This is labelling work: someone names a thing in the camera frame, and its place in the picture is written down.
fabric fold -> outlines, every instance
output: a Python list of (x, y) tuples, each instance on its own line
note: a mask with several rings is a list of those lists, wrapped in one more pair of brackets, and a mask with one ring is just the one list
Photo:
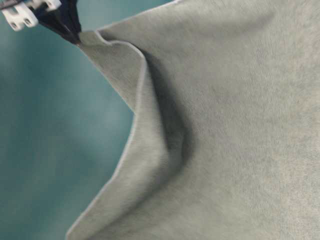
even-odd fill
[(70, 228), (68, 240), (88, 239), (168, 181), (182, 164), (184, 140), (183, 126), (173, 105), (168, 102), (165, 115), (159, 109), (154, 79), (139, 49), (125, 41), (106, 41), (98, 31), (82, 33), (80, 37), (79, 47), (89, 59), (94, 56), (100, 63), (97, 68), (133, 110), (134, 119), (112, 178)]

cloth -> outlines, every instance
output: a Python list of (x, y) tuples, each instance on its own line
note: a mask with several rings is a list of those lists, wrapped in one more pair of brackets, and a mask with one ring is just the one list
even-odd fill
[(320, 1), (176, 0), (80, 34), (134, 112), (68, 240), (318, 240)]

teal wall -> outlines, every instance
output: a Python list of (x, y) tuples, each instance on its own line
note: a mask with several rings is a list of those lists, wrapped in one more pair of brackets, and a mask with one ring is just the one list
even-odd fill
[[(80, 0), (83, 30), (169, 0)], [(111, 177), (133, 113), (84, 54), (0, 16), (0, 240), (63, 240)]]

gray cloth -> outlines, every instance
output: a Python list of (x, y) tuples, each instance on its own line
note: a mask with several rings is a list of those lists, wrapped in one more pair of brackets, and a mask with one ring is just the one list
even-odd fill
[(68, 240), (320, 239), (319, 0), (177, 0), (80, 38), (135, 116)]

gray fabric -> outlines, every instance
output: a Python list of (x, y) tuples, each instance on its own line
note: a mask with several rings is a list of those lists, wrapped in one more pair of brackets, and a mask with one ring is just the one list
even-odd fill
[(135, 117), (68, 240), (320, 238), (319, 0), (180, 0), (80, 37)]

